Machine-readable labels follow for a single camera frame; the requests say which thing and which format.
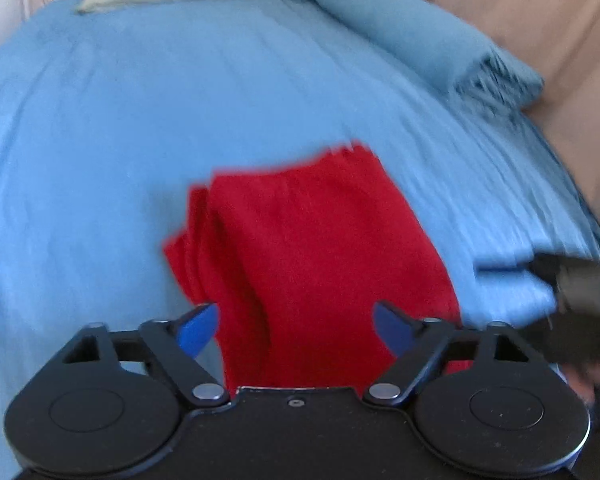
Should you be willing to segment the red knit sweater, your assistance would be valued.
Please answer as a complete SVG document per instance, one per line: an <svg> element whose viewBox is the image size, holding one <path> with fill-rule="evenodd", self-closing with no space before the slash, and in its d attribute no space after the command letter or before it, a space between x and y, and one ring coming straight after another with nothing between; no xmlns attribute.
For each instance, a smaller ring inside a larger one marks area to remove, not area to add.
<svg viewBox="0 0 600 480"><path fill-rule="evenodd" d="M227 388L365 390L392 363L373 308L460 322L436 248L362 145L189 192L166 260L194 304L219 309Z"/></svg>

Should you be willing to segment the blue bed cover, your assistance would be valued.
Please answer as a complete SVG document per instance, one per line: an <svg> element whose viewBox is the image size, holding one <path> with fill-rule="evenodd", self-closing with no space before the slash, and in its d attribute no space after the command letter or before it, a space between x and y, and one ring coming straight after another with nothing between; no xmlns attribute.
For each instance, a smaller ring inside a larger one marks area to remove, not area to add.
<svg viewBox="0 0 600 480"><path fill-rule="evenodd" d="M58 0L0 49L0 479L10 400L82 326L186 309L163 241L214 170L360 141L442 258L474 325L550 305L474 264L533 248L600 259L600 225L539 129L448 102L309 2L184 0L80 15Z"/></svg>

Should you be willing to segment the beige curtain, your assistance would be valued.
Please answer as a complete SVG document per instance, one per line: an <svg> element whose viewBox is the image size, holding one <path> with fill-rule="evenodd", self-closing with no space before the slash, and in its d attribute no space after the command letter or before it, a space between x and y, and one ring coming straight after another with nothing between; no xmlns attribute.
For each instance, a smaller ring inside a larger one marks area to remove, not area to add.
<svg viewBox="0 0 600 480"><path fill-rule="evenodd" d="M545 80L531 116L600 222L600 0L429 0Z"/></svg>

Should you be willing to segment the blue pillow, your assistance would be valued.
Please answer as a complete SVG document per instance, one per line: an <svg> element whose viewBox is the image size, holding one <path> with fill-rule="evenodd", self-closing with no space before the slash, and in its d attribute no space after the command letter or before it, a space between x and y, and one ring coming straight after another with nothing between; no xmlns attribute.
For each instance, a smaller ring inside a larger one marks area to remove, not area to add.
<svg viewBox="0 0 600 480"><path fill-rule="evenodd" d="M544 80L488 36L426 0L311 1L397 58L437 92L489 114L519 112Z"/></svg>

